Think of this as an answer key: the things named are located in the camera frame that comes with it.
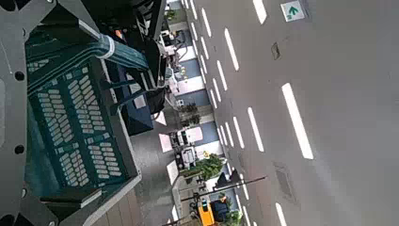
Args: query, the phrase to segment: white wall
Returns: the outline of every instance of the white wall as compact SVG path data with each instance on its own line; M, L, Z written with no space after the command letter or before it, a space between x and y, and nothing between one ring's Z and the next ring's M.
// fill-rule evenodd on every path
M220 144L220 141L214 141L211 143L207 144L202 144L200 146L197 146L196 148L197 156L199 159L203 159L204 155L203 152L206 151L208 153L214 153L217 155L223 154L223 148L222 145Z
M177 51L180 55L180 57L182 57L179 62L185 62L187 60L193 59L193 58L197 58L196 52L194 50L193 46L187 46L187 48L181 48Z
M205 89L202 77L197 76L178 82L179 92L174 93L175 96L180 96L189 92Z

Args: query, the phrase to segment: floor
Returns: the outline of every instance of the floor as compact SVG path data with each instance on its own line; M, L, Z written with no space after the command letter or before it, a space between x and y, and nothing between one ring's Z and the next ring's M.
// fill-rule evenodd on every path
M131 137L142 180L103 215L94 226L164 225L173 219L173 198L167 166L173 152L163 152L159 135L176 128L172 110L165 109L166 124L154 121L150 132Z

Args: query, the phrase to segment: fluorescent light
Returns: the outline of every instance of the fluorescent light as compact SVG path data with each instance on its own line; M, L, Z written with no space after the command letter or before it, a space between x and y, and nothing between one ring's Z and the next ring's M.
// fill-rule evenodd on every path
M197 20L198 17L197 17L197 11L196 11L196 6L194 5L194 1L190 0L190 3L191 3L191 10L193 10L194 19Z
M244 189L244 194L246 195L246 199L249 200L247 185L243 185L243 189Z
M243 173L240 173L240 178L241 178L241 183L244 183L244 175ZM248 195L248 190L247 190L247 185L243 185L244 189L244 194L246 195L246 199L249 200L249 195Z
M246 146L244 145L244 140L243 140L243 137L241 136L241 130L240 130L240 126L238 125L237 118L232 117L232 120L234 121L234 126L235 126L235 131L237 132L238 141L240 141L240 147L242 149L244 149Z
M264 23L267 17L266 9L264 8L263 0L253 0L253 6L255 7L256 14L261 24Z
M229 175L231 175L231 168L229 163L227 163L227 170L229 171Z
M247 212L247 208L243 205L244 215L246 216L247 226L250 226L249 216Z
M227 29L227 28L225 28L225 38L226 38L226 43L229 46L232 64L234 65L234 69L236 71L238 71L238 69L240 69L240 66L238 65L238 60L237 60L237 56L235 55L234 46L232 46L230 32L229 32L229 29Z
M194 39L199 40L199 37L197 35L197 30L196 30L196 27L194 26L194 23L191 23L191 28L193 29Z
M293 89L289 83L282 86L282 93L284 94L285 102L290 112L291 120L295 128L296 138L298 139L300 149L304 158L313 159L313 152L311 151L311 144L306 135L305 127L299 114L298 106L295 101Z
M227 130L227 135L229 135L229 141L232 147L234 147L234 141L232 140L232 135L231 135L231 130L230 130L230 126L227 122L225 122L226 124L226 130Z
M217 134L219 135L219 140L220 140L220 143L222 144L222 145L224 145L224 143L223 143L223 137L220 135L220 129L219 128L217 128Z
M259 151L264 152L261 135L259 134L258 124L255 121L255 116L253 115L252 107L248 108L248 115L250 119L250 124L252 125L253 134L255 135L256 142L258 143L258 149Z
M172 216L173 216L173 221L176 221L179 219L179 216L177 215L176 205L173 205Z
M205 73L208 73L208 70L206 70L206 64L205 64L205 60L203 59L203 55L200 55L199 57L200 57L200 61L202 62L203 71Z
M203 74L203 69L199 68L199 70L200 70L200 75L202 76L202 79L203 79L203 84L206 84L206 78L205 78L205 74Z
M229 145L229 143L227 142L227 138L226 138L226 134L224 132L223 125L220 125L220 131L222 132L222 136L223 136L223 140L224 140L225 144Z
M208 49L206 48L205 39L203 36L200 37L200 42L202 42L203 52L205 53L206 59L209 59Z
M224 77L222 65L220 64L219 60L216 61L216 65L217 65L217 68L219 69L219 74L220 74L220 78L222 79L223 88L226 91L227 90L226 78Z
M214 108L217 109L217 102L215 99L215 95L214 95L214 91L211 89L211 97L212 97L212 101L214 102Z
M196 42L193 40L193 46L194 46L194 50L196 51L196 55L199 55L199 50L197 49L197 44Z
M206 11L205 9L202 8L201 12L202 12L203 21L205 22L206 32L208 32L208 36L209 38L211 38L212 31L211 31L211 26L209 26L208 17L206 16Z
M279 223L281 224L281 226L287 226L284 213L282 213L281 205L277 202L276 202L276 209L277 209L277 214L279 215Z
M238 205L238 208L240 209L240 212L243 213L243 208L241 207L240 197L238 197L238 195L235 195L235 199L237 200L237 205Z
M216 90L217 100L219 102L222 102L222 98L220 97L219 87L217 86L216 79L214 79L214 86L215 86L215 90Z

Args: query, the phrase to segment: yellow object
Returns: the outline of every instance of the yellow object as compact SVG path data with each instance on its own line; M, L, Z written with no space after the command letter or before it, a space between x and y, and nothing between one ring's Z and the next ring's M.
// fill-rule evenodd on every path
M214 214L211 205L208 203L208 210L204 211L203 206L199 206L199 217L203 226L211 226L215 224Z

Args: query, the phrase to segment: potted plant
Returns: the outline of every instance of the potted plant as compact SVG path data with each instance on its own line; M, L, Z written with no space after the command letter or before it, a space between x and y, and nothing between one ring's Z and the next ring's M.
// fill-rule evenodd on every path
M184 177L199 174L204 181L217 176L223 167L223 160L218 158L216 154L211 153L209 158L202 159L196 163L196 166L188 171L183 172Z
M242 217L243 217L243 214L239 210L231 211L226 216L226 222L223 222L221 225L223 225L223 226L240 226Z

